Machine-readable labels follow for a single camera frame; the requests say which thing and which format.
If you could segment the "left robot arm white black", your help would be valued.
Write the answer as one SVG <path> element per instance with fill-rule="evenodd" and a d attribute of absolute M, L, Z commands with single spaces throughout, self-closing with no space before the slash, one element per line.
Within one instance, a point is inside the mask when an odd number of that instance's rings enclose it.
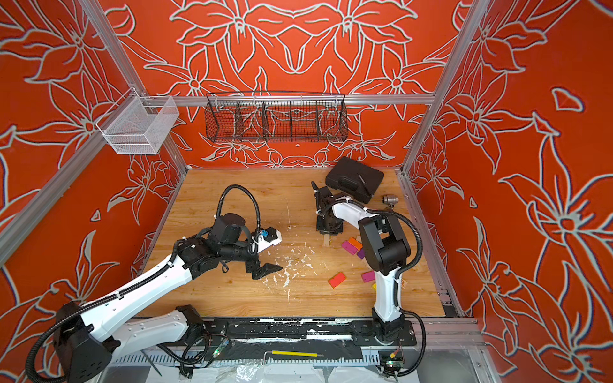
<path fill-rule="evenodd" d="M 38 373 L 36 358 L 46 341 L 51 340 L 63 375 L 57 382 L 86 382 L 97 376 L 110 362 L 138 349 L 176 342 L 195 327 L 199 314 L 191 306 L 145 321 L 139 326 L 135 314 L 167 293 L 182 287 L 204 273 L 242 262 L 253 279 L 281 271 L 281 266 L 260 263 L 260 252 L 281 243 L 281 233 L 262 228 L 260 209 L 255 209 L 255 229 L 235 213 L 223 213 L 230 191 L 254 196 L 242 185 L 231 184 L 220 196 L 215 222 L 194 236 L 178 239 L 172 252 L 158 265 L 115 291 L 85 304 L 70 302 L 55 315 L 55 323 L 40 335 L 26 357 L 25 373 L 33 382 L 49 379 Z"/>

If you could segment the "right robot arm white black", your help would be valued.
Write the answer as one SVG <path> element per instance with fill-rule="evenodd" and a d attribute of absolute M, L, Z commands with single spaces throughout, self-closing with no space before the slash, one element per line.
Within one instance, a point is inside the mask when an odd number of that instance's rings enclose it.
<path fill-rule="evenodd" d="M 316 230 L 337 235 L 344 225 L 359 229 L 365 260 L 377 284 L 373 308 L 375 339 L 383 345 L 395 342 L 404 329 L 401 309 L 402 274 L 421 260 L 421 235 L 411 220 L 392 211 L 366 207 L 350 196 L 332 194 L 326 186 L 312 183 L 316 205 Z"/>

